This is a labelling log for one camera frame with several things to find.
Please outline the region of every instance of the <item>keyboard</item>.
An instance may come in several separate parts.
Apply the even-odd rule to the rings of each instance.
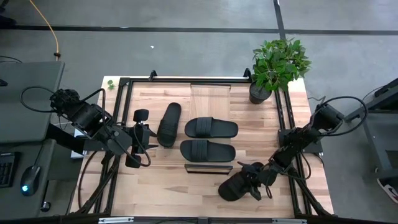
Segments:
[[[19,152],[0,153],[0,188],[11,187]]]

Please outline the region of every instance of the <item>black strap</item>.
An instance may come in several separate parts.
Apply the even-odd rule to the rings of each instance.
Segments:
[[[191,151],[192,162],[207,162],[207,140],[193,140]]]
[[[203,136],[203,137],[210,136],[212,119],[213,119],[212,117],[204,117],[197,119],[197,129],[196,129],[197,136]]]
[[[177,128],[178,124],[168,122],[164,119],[160,120],[159,124],[159,131],[160,134],[166,134],[169,136],[176,136],[177,135]]]

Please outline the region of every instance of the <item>computer mouse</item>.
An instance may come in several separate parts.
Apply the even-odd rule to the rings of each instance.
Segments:
[[[21,193],[25,196],[32,196],[39,188],[39,176],[41,168],[30,166],[26,168],[21,178]]]

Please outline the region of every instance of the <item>wooden table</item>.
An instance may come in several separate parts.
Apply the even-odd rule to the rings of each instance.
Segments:
[[[104,77],[103,88],[108,88],[108,80],[116,86],[107,90],[106,110],[112,114],[117,86],[120,77]],[[227,202],[217,193],[218,186],[231,175],[241,169],[238,161],[266,163],[278,148],[277,132],[279,128],[275,96],[260,105],[249,102],[249,84],[232,84],[226,86],[201,86],[190,83],[135,83],[129,108],[128,126],[133,126],[134,111],[145,108],[149,110],[149,124],[155,133],[167,105],[177,102],[182,106],[182,114],[178,125],[178,135],[174,146],[165,149],[159,146],[149,149],[152,158],[150,167],[132,169],[124,165],[123,155],[119,166],[118,181],[113,202],[112,215],[157,216],[157,217],[244,217],[244,218],[283,218],[294,217],[288,178],[278,175],[271,187],[273,199],[267,198],[264,187],[260,188],[262,200],[257,201],[249,194],[236,202]],[[290,99],[295,124],[303,126],[308,123],[310,108],[303,80],[289,84]],[[285,100],[282,107],[285,113],[286,127],[289,127]],[[186,123],[197,116],[213,116],[234,121],[239,126],[235,138],[224,139],[236,149],[236,158],[232,164],[234,169],[229,176],[211,174],[188,174],[184,169],[187,161],[180,153],[180,143],[189,139],[184,134]],[[157,144],[156,138],[150,139]],[[101,173],[101,160],[104,154],[97,153],[87,168],[81,188],[82,202],[92,194]],[[325,173],[319,158],[307,155],[312,168],[312,177],[307,180],[309,189],[323,205],[333,213]],[[301,190],[296,185],[300,208],[304,211]],[[77,210],[77,194],[73,198],[71,211]]]

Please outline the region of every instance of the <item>concrete floor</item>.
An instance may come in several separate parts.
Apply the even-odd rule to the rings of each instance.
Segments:
[[[36,4],[52,24],[64,26],[277,28],[272,0],[36,0]],[[394,0],[280,0],[286,29],[398,30],[397,6]],[[28,1],[11,1],[4,16],[21,24],[44,25]],[[66,63],[61,87],[76,89],[81,96],[96,90],[105,75],[149,75],[153,69],[158,75],[240,77],[252,64],[252,49],[264,39],[279,38],[186,32],[58,31],[57,36]],[[362,98],[397,78],[396,35],[288,37],[302,40],[313,61],[305,79],[308,96]],[[48,31],[0,30],[0,55],[39,62],[53,60],[54,52]],[[316,104],[310,101],[312,109]],[[337,101],[333,106],[349,113],[359,105]],[[374,168],[363,129],[324,138],[322,145],[335,213],[396,222],[398,205],[376,181],[362,180]]]

